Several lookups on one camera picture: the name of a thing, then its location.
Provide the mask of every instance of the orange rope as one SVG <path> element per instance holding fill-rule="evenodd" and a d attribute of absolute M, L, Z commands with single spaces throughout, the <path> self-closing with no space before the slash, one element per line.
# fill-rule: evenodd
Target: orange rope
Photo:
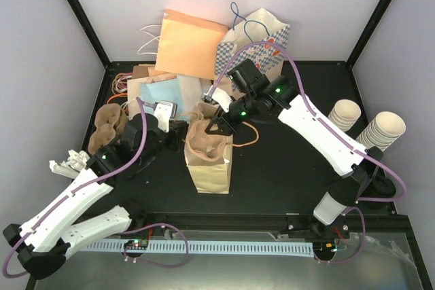
<path fill-rule="evenodd" d="M 111 97 L 109 97 L 109 100 L 107 100 L 107 103 L 110 103 L 110 101 L 112 101 L 114 98 L 124 98 L 124 97 L 127 97 L 127 93 L 119 93 L 119 94 L 112 95 Z"/>
<path fill-rule="evenodd" d="M 256 133 L 256 139 L 254 139 L 253 141 L 250 141 L 248 143 L 245 143 L 245 144 L 233 144 L 232 146 L 234 146 L 234 147 L 244 147 L 244 146 L 255 144 L 255 143 L 257 143 L 258 139 L 260 138 L 260 134 L 258 133 L 257 128 L 255 128 L 251 124 L 248 124 L 247 122 L 243 122 L 242 124 L 250 127 Z"/>

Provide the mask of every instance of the stack of cups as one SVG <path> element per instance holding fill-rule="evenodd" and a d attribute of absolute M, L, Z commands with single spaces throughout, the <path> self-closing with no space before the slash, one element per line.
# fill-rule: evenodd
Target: stack of cups
<path fill-rule="evenodd" d="M 385 151 L 405 130 L 406 125 L 401 117 L 384 111 L 377 114 L 356 140 L 368 149 L 376 146 Z"/>
<path fill-rule="evenodd" d="M 347 132 L 361 116 L 360 107 L 353 101 L 337 101 L 328 119 L 343 132 Z"/>

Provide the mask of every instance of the black table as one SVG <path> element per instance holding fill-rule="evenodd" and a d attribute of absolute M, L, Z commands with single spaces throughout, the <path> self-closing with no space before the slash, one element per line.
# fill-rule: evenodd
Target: black table
<path fill-rule="evenodd" d="M 111 78 L 119 72 L 132 71 L 132 65 L 118 64 Z M 335 102 L 348 98 L 362 107 L 352 71 L 344 62 L 299 62 L 298 68 L 306 93 L 325 115 Z M 297 86 L 288 63 L 283 74 Z M 111 95 L 110 87 L 104 98 Z M 349 131 L 356 137 L 367 125 L 362 117 Z M 297 132 L 280 122 L 256 124 L 260 140 L 243 148 L 233 149 L 230 193 L 198 194 L 190 178 L 183 152 L 162 152 L 150 166 L 117 186 L 87 212 L 98 215 L 122 200 L 136 200 L 148 213 L 180 213 L 224 215 L 309 214 L 325 194 L 335 173 L 326 159 Z M 235 143 L 252 140 L 253 132 L 245 130 L 234 137 Z M 362 206 L 365 214 L 388 214 L 391 205 L 373 211 Z"/>

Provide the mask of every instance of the black metal frame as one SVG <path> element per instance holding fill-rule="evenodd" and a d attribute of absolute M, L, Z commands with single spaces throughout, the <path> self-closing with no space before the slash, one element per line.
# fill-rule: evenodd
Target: black metal frame
<path fill-rule="evenodd" d="M 86 132 L 84 139 L 83 148 L 87 145 L 90 135 L 94 131 L 93 121 L 97 109 L 104 104 L 105 101 L 105 90 L 109 87 L 112 75 L 115 71 L 116 65 L 133 64 L 133 62 L 111 62 L 107 57 L 101 42 L 99 41 L 97 34 L 95 33 L 89 19 L 86 16 L 79 0 L 67 0 L 70 4 L 74 14 L 77 16 L 85 34 L 88 36 L 95 52 L 98 54 L 103 66 L 106 68 L 103 81 L 101 83 L 101 88 L 98 94 L 97 101 L 95 103 L 92 117 Z M 364 50 L 368 40 L 373 34 L 376 26 L 382 19 L 388 5 L 392 0 L 380 0 L 370 17 L 366 27 L 362 31 L 358 42 L 356 43 L 350 57 L 348 58 L 346 65 L 351 71 L 352 67 L 355 65 L 356 61 L 360 57 L 362 51 Z M 368 123 L 365 111 L 363 109 L 363 118 L 366 123 Z M 162 216 L 153 217 L 152 214 L 149 215 L 152 219 L 164 219 L 167 223 L 177 225 L 181 229 L 189 230 L 237 230 L 237 231 L 275 231 L 280 232 L 287 228 L 288 216 L 286 215 L 194 215 L 194 214 L 183 214 L 183 213 L 167 213 Z M 433 289 L 431 282 L 429 280 L 428 272 L 425 268 L 423 258 L 415 239 L 415 235 L 409 219 L 406 215 L 396 215 L 392 212 L 390 216 L 385 215 L 367 215 L 365 216 L 366 227 L 368 232 L 390 232 L 390 233 L 405 233 L 408 240 L 413 259 L 418 269 L 418 273 L 421 279 L 421 283 L 424 289 Z M 348 215 L 346 217 L 346 224 L 349 226 L 349 231 L 360 232 L 362 229 L 362 224 L 360 218 L 357 215 Z M 34 278 L 30 277 L 27 284 L 26 290 L 34 289 L 36 281 Z"/>

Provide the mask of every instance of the purple cable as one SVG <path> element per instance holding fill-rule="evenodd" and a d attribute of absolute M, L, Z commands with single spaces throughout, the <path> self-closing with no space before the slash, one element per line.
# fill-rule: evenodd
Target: purple cable
<path fill-rule="evenodd" d="M 313 117 L 316 116 L 316 113 L 314 112 L 313 108 L 311 108 L 308 100 L 307 100 L 307 95 L 305 94 L 305 90 L 304 90 L 304 86 L 302 84 L 302 80 L 300 78 L 300 73 L 298 70 L 298 67 L 296 66 L 296 63 L 294 62 L 292 56 L 290 56 L 290 54 L 287 52 L 286 49 L 284 49 L 283 47 L 272 43 L 272 42 L 267 42 L 267 41 L 257 41 L 257 42 L 253 42 L 251 44 L 248 44 L 247 46 L 244 46 L 243 48 L 241 48 L 238 52 L 236 52 L 234 54 L 234 56 L 226 63 L 224 69 L 222 70 L 222 72 L 220 73 L 220 75 L 217 77 L 217 79 L 215 80 L 213 86 L 211 87 L 208 96 L 211 96 L 216 88 L 218 87 L 218 84 L 220 83 L 220 81 L 222 80 L 222 78 L 224 77 L 224 75 L 226 74 L 226 72 L 229 70 L 231 64 L 236 60 L 236 58 L 242 53 L 244 52 L 246 49 L 252 47 L 252 46 L 256 46 L 256 45 L 266 45 L 266 46 L 271 46 L 272 48 L 275 48 L 279 51 L 281 51 L 283 53 L 283 55 L 288 59 L 289 63 L 291 64 L 294 74 L 296 76 L 296 80 L 298 81 L 298 86 L 299 86 L 299 92 L 300 95 L 304 101 L 305 106 L 307 107 L 308 111 L 313 115 Z M 322 124 L 327 130 L 329 130 L 329 132 L 331 132 L 345 147 L 347 147 L 348 149 L 350 149 L 351 151 L 354 151 L 355 153 L 357 153 L 358 155 L 362 156 L 364 159 L 376 164 L 379 168 L 382 168 L 383 170 L 385 170 L 387 173 L 389 173 L 391 176 L 393 176 L 393 178 L 400 184 L 400 187 L 402 188 L 402 193 L 397 196 L 397 197 L 393 197 L 393 198 L 375 198 L 375 197 L 360 197 L 358 198 L 358 200 L 362 200 L 362 201 L 367 201 L 367 202 L 393 202 L 394 200 L 399 200 L 403 197 L 405 197 L 405 195 L 408 193 L 408 188 L 405 185 L 405 182 L 402 180 L 402 178 L 399 177 L 398 174 L 396 174 L 392 169 L 388 168 L 386 165 L 384 165 L 382 162 L 368 156 L 367 154 L 358 151 L 357 149 L 353 149 L 353 146 L 350 145 L 348 142 L 346 142 L 345 139 L 343 139 L 342 137 L 340 137 L 340 135 L 338 135 L 331 127 L 329 127 L 327 125 L 327 123 L 325 123 L 325 121 L 323 121 L 322 119 L 318 119 L 319 123 Z"/>
<path fill-rule="evenodd" d="M 145 141 L 147 139 L 147 120 L 146 120 L 145 111 L 144 111 L 143 105 L 142 105 L 143 101 L 139 97 L 137 97 L 136 100 L 139 103 L 139 109 L 141 110 L 141 116 L 142 116 L 142 139 L 141 139 L 141 143 L 139 145 L 139 148 L 137 149 L 136 154 L 124 166 L 116 169 L 115 171 L 112 171 L 111 173 L 107 173 L 106 175 L 103 175 L 101 177 L 98 177 L 96 179 L 88 181 L 88 182 L 84 183 L 83 185 L 80 185 L 80 186 L 76 187 L 74 190 L 71 191 L 73 194 L 75 194 L 76 192 L 78 192 L 81 189 L 85 188 L 86 186 L 89 186 L 89 185 L 91 185 L 93 183 L 98 183 L 99 181 L 104 181 L 107 178 L 110 178 L 112 176 L 117 175 L 118 173 L 121 173 L 122 171 L 124 171 L 127 168 L 129 168 L 132 164 L 134 164 L 136 162 L 136 160 L 139 158 L 139 156 L 141 155 L 141 153 L 143 151 L 143 148 L 145 147 Z M 31 229 L 32 230 L 36 230 L 36 228 L 38 228 L 41 225 L 41 223 L 44 222 L 44 220 L 47 219 L 47 217 L 55 209 L 57 209 L 64 201 L 66 201 L 67 199 L 68 199 L 68 196 L 62 197 L 56 204 L 54 204 L 52 207 L 50 207 L 50 209 L 44 215 L 42 215 L 41 219 L 39 219 L 37 221 L 37 223 L 35 223 L 35 225 Z M 9 274 L 8 271 L 7 271 L 7 266 L 9 265 L 9 262 L 10 262 L 10 260 L 12 258 L 12 255 L 15 253 L 17 248 L 30 235 L 31 235 L 31 233 L 28 232 L 23 237 L 21 237 L 21 239 L 12 247 L 11 251 L 9 252 L 9 254 L 7 254 L 7 257 L 6 257 L 5 261 L 3 262 L 3 267 L 2 267 L 2 273 L 3 273 L 3 276 L 5 278 L 19 278 L 19 277 L 24 276 L 24 275 L 27 274 L 27 272 L 21 272 L 21 273 L 18 273 L 18 274 Z"/>
<path fill-rule="evenodd" d="M 153 265 L 153 266 L 157 266 L 159 268 L 179 268 L 180 266 L 183 266 L 184 264 L 186 264 L 189 260 L 189 244 L 188 244 L 188 240 L 186 239 L 186 236 L 184 236 L 183 232 L 181 232 L 178 228 L 174 227 L 173 225 L 167 224 L 167 223 L 155 223 L 155 224 L 147 225 L 147 226 L 140 228 L 140 229 L 137 229 L 137 230 L 120 232 L 119 234 L 135 234 L 136 232 L 139 232 L 139 231 L 144 231 L 147 229 L 151 229 L 151 228 L 155 228 L 155 227 L 162 227 L 162 226 L 171 228 L 172 230 L 175 230 L 183 238 L 184 244 L 186 246 L 186 254 L 184 255 L 184 259 L 175 265 L 156 263 L 155 261 L 149 261 L 148 259 L 141 259 L 141 258 L 136 258 L 136 260 L 141 261 L 143 263 Z M 124 256 L 125 256 L 125 258 L 128 259 L 131 257 L 127 256 L 127 250 L 128 250 L 128 247 L 126 247 L 124 250 Z"/>
<path fill-rule="evenodd" d="M 350 211 L 357 211 L 358 214 L 361 217 L 361 224 L 362 224 L 362 239 L 361 239 L 361 244 L 358 247 L 358 250 L 349 258 L 347 259 L 343 259 L 341 261 L 322 261 L 321 259 L 319 259 L 316 254 L 314 254 L 314 258 L 319 262 L 319 263 L 326 263 L 326 264 L 343 264 L 343 263 L 349 263 L 350 261 L 354 260 L 364 249 L 364 244 L 366 243 L 366 222 L 364 221 L 364 216 L 362 215 L 361 210 L 358 207 L 350 207 L 348 212 Z"/>

